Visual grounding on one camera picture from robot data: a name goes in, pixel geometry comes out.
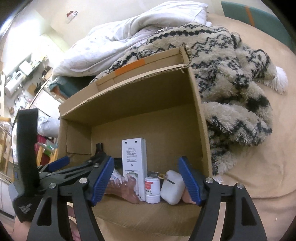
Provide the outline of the person left hand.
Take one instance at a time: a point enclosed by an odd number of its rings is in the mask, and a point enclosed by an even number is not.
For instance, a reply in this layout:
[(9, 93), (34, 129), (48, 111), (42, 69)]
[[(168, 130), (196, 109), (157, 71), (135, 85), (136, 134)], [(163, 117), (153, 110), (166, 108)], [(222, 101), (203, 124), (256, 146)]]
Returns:
[(31, 222), (15, 219), (12, 240), (81, 240), (78, 227), (70, 218), (74, 208), (48, 199), (38, 206)]

